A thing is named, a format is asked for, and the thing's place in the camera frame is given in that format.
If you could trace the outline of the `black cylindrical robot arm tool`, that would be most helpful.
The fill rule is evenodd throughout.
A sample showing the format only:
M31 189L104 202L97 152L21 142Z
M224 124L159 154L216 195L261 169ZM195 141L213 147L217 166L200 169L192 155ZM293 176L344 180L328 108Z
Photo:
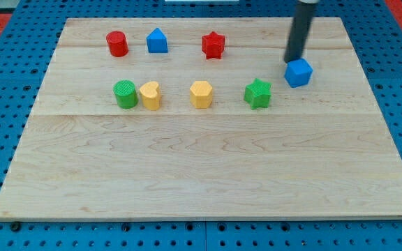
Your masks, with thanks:
M320 0L297 0L283 58L286 63L302 57L309 29L319 2Z

